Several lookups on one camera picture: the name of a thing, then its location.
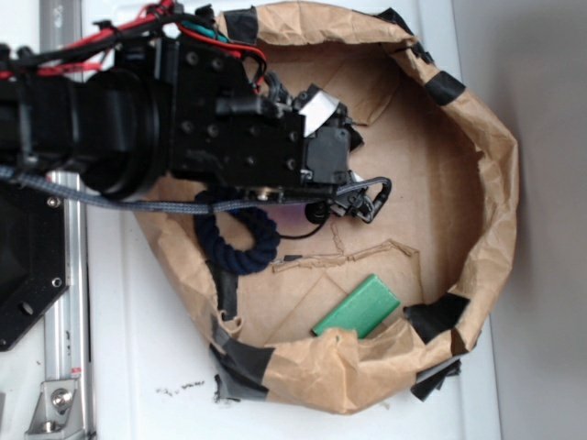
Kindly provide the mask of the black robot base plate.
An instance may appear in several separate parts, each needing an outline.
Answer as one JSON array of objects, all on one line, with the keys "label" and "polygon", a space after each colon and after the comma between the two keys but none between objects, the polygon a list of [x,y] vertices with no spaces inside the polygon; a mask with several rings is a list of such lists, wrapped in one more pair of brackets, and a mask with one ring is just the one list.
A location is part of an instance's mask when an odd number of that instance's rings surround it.
[{"label": "black robot base plate", "polygon": [[68,287],[63,202],[1,185],[1,350],[11,350]]}]

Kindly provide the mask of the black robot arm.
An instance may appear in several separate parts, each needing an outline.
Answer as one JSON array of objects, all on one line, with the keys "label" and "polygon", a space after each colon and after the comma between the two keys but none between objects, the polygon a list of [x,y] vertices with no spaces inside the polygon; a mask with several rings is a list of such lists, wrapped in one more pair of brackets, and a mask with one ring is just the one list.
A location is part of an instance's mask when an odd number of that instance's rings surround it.
[{"label": "black robot arm", "polygon": [[[249,77],[239,55],[194,38],[138,37],[85,82],[67,67],[1,62],[1,177],[73,198],[48,183],[77,173],[85,201],[115,209],[211,215],[265,204],[325,207],[370,222],[391,181],[349,169],[362,139],[347,107],[316,86],[291,95]],[[258,79],[266,80],[262,93]]]}]

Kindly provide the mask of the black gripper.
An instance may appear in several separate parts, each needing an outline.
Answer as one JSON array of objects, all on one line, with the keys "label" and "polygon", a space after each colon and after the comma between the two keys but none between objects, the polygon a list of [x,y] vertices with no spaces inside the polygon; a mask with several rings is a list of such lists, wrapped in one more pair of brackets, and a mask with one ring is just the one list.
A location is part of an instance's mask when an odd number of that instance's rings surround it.
[{"label": "black gripper", "polygon": [[363,140],[348,108],[316,86],[289,94],[264,69],[266,93],[245,70],[254,51],[238,52],[187,37],[139,39],[116,52],[114,71],[141,98],[140,135],[151,181],[171,175],[202,182],[252,204],[305,204],[370,223],[387,202],[349,168]]}]

